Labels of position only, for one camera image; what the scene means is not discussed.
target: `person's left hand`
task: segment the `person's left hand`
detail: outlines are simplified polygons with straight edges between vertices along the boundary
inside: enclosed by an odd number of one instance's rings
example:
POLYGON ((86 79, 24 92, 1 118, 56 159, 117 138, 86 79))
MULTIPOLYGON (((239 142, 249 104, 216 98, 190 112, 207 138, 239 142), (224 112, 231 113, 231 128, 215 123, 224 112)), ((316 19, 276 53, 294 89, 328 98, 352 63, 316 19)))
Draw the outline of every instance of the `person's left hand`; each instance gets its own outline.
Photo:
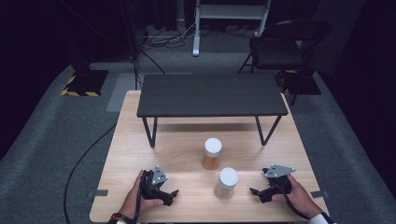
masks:
MULTIPOLYGON (((119 211, 119 213, 127 216, 129 219, 134 218, 134 212, 136 210, 136 199, 137 199, 137 191, 140 185, 140 177, 143 175, 143 171, 140 171, 139 175, 137 176, 136 180, 134 181, 134 186, 129 190, 128 194, 125 197, 124 203, 119 211)), ((151 207, 156 207, 163 205, 163 200, 160 199, 150 199, 145 200, 143 197, 140 199, 140 211, 139 213, 142 214, 144 211, 151 207)))

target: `black cable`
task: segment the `black cable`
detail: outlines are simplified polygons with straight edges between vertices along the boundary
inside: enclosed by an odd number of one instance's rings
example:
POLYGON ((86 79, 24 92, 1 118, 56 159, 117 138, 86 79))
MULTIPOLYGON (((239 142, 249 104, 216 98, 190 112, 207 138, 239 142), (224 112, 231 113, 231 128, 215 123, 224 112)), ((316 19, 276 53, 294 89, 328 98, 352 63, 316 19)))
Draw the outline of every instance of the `black cable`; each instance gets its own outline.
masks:
POLYGON ((162 34, 162 33, 165 31, 165 28, 162 28, 161 30, 158 30, 158 33, 157 33, 157 34, 152 34, 151 31, 157 31, 157 30, 156 30, 155 28, 152 29, 152 30, 148 30, 148 36, 153 36, 153 37, 155 37, 155 36, 157 36, 157 35, 162 34))
POLYGON ((67 188, 69 187, 69 182, 70 179, 72 178, 73 173, 75 172, 76 168, 78 167, 79 163, 82 161, 82 159, 84 159, 85 155, 87 155, 87 153, 102 139, 104 138, 112 129, 114 129, 114 127, 116 127, 117 122, 111 126, 111 128, 109 128, 104 134, 102 134, 102 136, 100 136, 98 139, 96 139, 95 142, 93 142, 91 144, 91 146, 84 152, 84 154, 82 154, 82 156, 79 158, 78 162, 76 163, 76 165, 73 167, 72 171, 70 172, 69 177, 67 178, 66 184, 64 186, 64 218, 66 219, 66 223, 70 224, 70 220, 69 220, 69 216, 67 215, 67 188))
POLYGON ((140 90, 142 89, 142 80, 139 76, 140 63, 137 58, 134 58, 134 89, 137 90, 137 83, 139 83, 140 90))
POLYGON ((208 35, 210 32, 214 31, 214 29, 210 26, 206 26, 206 27, 201 27, 200 29, 200 35, 208 35), (203 30, 207 30, 206 34, 202 33, 201 31, 203 30))
POLYGON ((157 65, 157 67, 163 72, 163 74, 165 75, 165 72, 161 69, 161 67, 152 59, 152 58, 150 58, 143 50, 141 50, 142 51, 142 53, 144 54, 144 55, 146 55, 146 57, 148 57, 152 62, 154 62, 156 65, 157 65))
POLYGON ((239 34, 234 34, 234 33, 230 33, 230 31, 231 30, 229 30, 229 31, 225 31, 225 33, 227 34, 227 35, 245 35, 247 32, 248 32, 248 28, 245 30, 245 31, 243 31, 242 33, 239 33, 239 34))
POLYGON ((308 217, 306 217, 303 213, 301 213, 299 210, 297 210, 296 207, 294 207, 294 205, 291 202, 291 200, 289 199, 288 194, 286 193, 286 191, 283 188, 280 188, 279 185, 277 185, 277 187, 282 191, 283 196, 285 196, 286 204, 291 209, 291 211, 293 211, 293 213, 296 214, 297 216, 302 217, 302 218, 304 218, 306 220, 309 220, 308 217))
POLYGON ((137 219, 139 218, 139 213, 140 213, 140 198, 142 197, 142 193, 140 192, 140 189, 142 186, 142 182, 143 182, 143 176, 140 177, 139 189, 137 189, 136 207, 134 210, 134 219, 133 219, 134 223, 137 223, 137 219))
POLYGON ((155 44, 158 42, 163 42, 163 40, 152 42, 152 39, 154 37, 160 35, 163 31, 165 31, 165 28, 162 28, 161 30, 159 30, 159 32, 157 34, 151 34, 150 31, 148 31, 148 39, 145 41, 145 43, 143 43, 143 46, 150 46, 151 48, 155 48, 155 44))
POLYGON ((183 34, 177 28, 178 35, 174 35, 174 36, 170 36, 170 37, 167 37, 167 38, 164 38, 164 39, 153 41, 152 39, 154 37, 156 37, 157 35, 161 34, 164 31, 164 29, 161 29, 158 34, 153 35, 152 38, 148 38, 145 41, 145 43, 143 44, 143 47, 150 47, 150 48, 145 48, 145 49, 162 48, 162 47, 166 47, 166 48, 169 48, 169 49, 175 49, 175 48, 183 47, 183 46, 186 45, 184 40, 189 38, 189 37, 191 37, 191 36, 187 36, 187 33, 189 32, 190 28, 187 29, 186 32, 184 32, 183 34), (175 45, 175 44, 179 44, 179 45, 178 46, 169 47, 169 45, 175 45))

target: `jar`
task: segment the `jar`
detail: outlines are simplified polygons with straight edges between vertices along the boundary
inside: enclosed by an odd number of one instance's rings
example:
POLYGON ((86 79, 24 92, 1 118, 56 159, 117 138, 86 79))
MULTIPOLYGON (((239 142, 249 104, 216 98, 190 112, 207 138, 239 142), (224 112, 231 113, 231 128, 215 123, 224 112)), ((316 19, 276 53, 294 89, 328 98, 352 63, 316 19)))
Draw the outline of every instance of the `jar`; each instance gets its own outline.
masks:
POLYGON ((220 199, 230 199, 233 197, 233 189, 238 183, 238 173, 231 167, 225 167, 219 175, 219 182, 215 186, 215 194, 220 199))
POLYGON ((205 142, 205 155, 203 166, 207 170, 215 170, 219 167, 219 154, 221 152, 221 142, 217 138, 209 138, 205 142))

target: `black table leg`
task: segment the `black table leg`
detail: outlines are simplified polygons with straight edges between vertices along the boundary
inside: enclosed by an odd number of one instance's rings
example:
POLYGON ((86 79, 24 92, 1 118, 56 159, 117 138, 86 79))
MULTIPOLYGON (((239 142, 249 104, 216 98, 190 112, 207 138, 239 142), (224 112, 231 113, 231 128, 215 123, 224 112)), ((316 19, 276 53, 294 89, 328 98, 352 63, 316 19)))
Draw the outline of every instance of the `black table leg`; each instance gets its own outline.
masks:
POLYGON ((149 131, 148 120, 147 120, 147 118, 142 118, 143 124, 145 125, 146 134, 148 135, 149 145, 151 147, 155 147, 155 136, 157 134, 157 119, 158 118, 154 118, 154 127, 152 128, 152 137, 151 137, 151 133, 149 131))
POLYGON ((277 116, 275 123, 273 124, 270 132, 268 133, 267 137, 264 140, 264 137, 262 136, 262 126, 260 125, 260 120, 258 116, 255 116, 256 118, 256 123, 257 123, 257 129, 259 129, 259 135, 260 135, 260 140, 262 141, 262 146, 267 145, 268 140, 270 139, 272 133, 274 132, 277 124, 279 123, 280 119, 282 118, 282 116, 277 116))

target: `wooden table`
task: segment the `wooden table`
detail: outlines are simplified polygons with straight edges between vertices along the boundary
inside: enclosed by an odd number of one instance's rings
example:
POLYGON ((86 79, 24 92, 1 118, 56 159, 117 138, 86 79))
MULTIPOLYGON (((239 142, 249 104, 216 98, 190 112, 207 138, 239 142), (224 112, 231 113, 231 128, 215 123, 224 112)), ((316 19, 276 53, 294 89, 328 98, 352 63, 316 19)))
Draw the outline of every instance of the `wooden table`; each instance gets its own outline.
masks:
MULTIPOLYGON (((169 179, 161 187, 171 192, 179 189, 172 206, 148 210, 139 222, 278 222, 302 220, 283 203, 261 203, 249 188, 267 189, 262 168, 272 163, 293 167, 293 176, 308 192, 319 190, 318 182, 306 156, 291 113, 278 123, 271 141, 262 146, 257 126, 251 117, 166 118, 158 127, 158 146, 150 147, 141 119, 136 116, 140 91, 128 91, 119 123, 108 151, 91 220, 107 222, 117 212, 140 170, 160 165, 169 179), (204 143, 217 137, 223 144, 220 166, 206 170, 201 160, 204 143), (233 167, 239 173, 234 195, 220 200, 214 194, 219 171, 233 167)), ((262 126, 271 127, 274 117, 260 118, 262 126)), ((314 201, 328 212, 323 198, 314 201)))

